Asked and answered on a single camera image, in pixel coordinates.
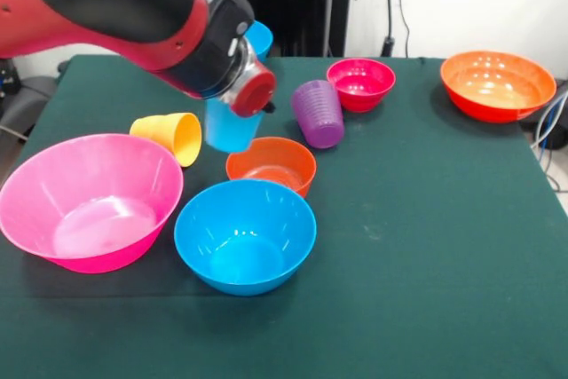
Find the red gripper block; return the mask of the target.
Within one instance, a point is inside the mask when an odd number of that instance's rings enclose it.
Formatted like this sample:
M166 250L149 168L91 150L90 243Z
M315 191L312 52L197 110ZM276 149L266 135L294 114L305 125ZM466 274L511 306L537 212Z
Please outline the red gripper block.
M267 114L275 111L276 107L270 101L276 88L276 77L268 69L251 68L243 72L233 88L236 95L230 106L239 117L250 117L262 109Z

